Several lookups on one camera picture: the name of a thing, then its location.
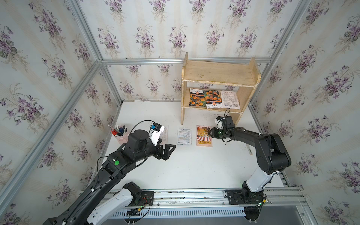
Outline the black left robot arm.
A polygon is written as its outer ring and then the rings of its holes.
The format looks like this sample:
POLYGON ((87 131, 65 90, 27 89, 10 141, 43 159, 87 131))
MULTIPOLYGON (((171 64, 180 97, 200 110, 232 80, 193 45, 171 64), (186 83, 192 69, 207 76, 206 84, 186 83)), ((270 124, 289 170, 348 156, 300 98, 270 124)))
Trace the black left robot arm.
POLYGON ((117 151, 109 154, 98 174, 75 202, 57 217, 48 218, 45 225, 100 225, 119 208, 128 206, 141 189, 130 182, 104 204, 107 193, 137 167, 137 162, 149 157, 168 160, 176 149, 175 144, 152 141, 145 130, 136 130, 128 136, 117 151))

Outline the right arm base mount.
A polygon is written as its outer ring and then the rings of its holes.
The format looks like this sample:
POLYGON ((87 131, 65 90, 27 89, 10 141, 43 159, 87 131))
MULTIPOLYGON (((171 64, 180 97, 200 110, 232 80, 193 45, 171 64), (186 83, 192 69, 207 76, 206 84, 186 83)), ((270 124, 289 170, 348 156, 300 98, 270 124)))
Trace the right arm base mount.
POLYGON ((241 189, 228 189, 224 192, 225 198, 230 205, 257 205, 262 206, 266 203, 266 194, 263 190, 252 192, 247 182, 243 182, 241 189))

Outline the pink storefront seed bag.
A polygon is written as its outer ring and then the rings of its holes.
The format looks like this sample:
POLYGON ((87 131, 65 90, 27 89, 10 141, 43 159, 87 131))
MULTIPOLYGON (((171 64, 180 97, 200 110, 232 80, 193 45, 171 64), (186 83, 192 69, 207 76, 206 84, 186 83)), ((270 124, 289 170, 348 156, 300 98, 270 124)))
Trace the pink storefront seed bag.
POLYGON ((212 138, 209 135, 210 126, 196 126, 196 145, 202 147, 212 147, 212 138))

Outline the white barcode seed bag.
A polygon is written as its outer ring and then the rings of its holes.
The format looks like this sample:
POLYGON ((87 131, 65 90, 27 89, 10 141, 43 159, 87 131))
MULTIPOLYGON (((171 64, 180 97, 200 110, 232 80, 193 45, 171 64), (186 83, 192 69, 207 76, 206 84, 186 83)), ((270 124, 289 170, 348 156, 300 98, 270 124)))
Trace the white barcode seed bag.
POLYGON ((163 125, 164 127, 164 131, 160 134, 160 137, 162 139, 161 144, 165 145, 167 143, 167 139, 168 139, 168 125, 163 125))

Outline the small white seed bag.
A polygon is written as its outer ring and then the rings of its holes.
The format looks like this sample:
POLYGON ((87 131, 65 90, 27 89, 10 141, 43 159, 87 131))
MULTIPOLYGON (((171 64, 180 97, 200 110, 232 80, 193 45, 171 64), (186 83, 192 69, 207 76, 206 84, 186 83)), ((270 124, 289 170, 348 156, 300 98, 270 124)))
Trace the small white seed bag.
POLYGON ((192 128, 179 127, 177 133, 178 145, 191 145, 192 144, 192 128))

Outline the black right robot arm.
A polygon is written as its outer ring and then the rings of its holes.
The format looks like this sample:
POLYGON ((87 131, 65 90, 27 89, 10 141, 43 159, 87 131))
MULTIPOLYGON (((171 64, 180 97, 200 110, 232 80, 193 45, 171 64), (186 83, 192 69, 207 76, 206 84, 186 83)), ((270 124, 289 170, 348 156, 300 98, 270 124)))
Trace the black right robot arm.
POLYGON ((274 175, 290 167, 292 160, 278 134, 261 134, 236 127, 231 116, 218 116, 216 127, 211 128, 211 138, 224 141, 238 141, 255 148, 257 168, 251 177, 243 182, 240 190, 228 190, 225 196, 232 205, 263 205, 266 202, 264 186, 274 175))

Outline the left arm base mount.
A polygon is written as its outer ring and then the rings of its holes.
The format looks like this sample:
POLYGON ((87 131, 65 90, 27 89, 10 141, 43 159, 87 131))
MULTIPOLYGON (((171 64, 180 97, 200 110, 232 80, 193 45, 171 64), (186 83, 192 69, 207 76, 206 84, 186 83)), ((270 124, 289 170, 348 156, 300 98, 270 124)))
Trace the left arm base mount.
POLYGON ((154 191, 149 191, 145 189, 141 189, 137 184, 134 182, 129 182, 123 186, 124 189, 130 192, 131 195, 131 202, 128 207, 139 207, 150 205, 153 206, 154 202, 154 191))

